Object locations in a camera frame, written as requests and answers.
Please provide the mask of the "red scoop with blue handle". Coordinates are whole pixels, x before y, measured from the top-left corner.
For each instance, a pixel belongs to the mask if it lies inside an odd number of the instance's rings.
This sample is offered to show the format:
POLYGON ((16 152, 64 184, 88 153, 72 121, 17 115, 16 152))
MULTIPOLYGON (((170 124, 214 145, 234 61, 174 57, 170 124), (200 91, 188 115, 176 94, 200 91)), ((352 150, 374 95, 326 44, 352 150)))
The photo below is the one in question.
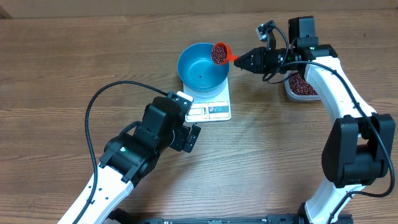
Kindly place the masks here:
POLYGON ((238 59, 238 56, 232 54, 232 50, 229 45, 223 42, 218 42, 211 50, 211 59, 216 65, 224 65, 235 61, 238 59))

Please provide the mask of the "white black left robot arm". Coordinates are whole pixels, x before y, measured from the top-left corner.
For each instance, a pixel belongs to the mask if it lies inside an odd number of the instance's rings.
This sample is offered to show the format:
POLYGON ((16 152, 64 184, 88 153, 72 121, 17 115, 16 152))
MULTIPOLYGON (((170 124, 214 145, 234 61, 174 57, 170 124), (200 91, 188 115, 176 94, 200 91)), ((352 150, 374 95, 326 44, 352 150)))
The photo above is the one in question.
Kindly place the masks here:
POLYGON ((145 108, 142 121, 125 127, 104 147, 97 173, 60 219, 60 223, 103 223, 168 148, 191 152, 200 127, 184 125, 193 97, 181 91, 158 96, 145 108))

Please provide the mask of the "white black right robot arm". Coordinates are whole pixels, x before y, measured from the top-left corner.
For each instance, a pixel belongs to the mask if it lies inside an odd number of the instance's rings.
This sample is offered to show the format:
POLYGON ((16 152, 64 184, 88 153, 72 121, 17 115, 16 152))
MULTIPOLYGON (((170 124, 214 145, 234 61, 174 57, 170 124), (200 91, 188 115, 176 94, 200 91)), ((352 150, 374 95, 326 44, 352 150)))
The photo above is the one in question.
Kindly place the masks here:
POLYGON ((279 223, 351 223, 342 209, 375 180, 389 176, 388 191, 396 182, 391 151, 396 124, 389 114, 379 114, 355 90, 338 55, 321 44, 312 16, 288 22, 285 47, 278 49, 274 21, 256 28, 262 47, 234 60, 240 69, 262 75, 265 82, 281 73, 286 79, 300 76, 320 97, 333 127, 322 152, 324 179, 315 194, 295 215, 278 215, 279 223))

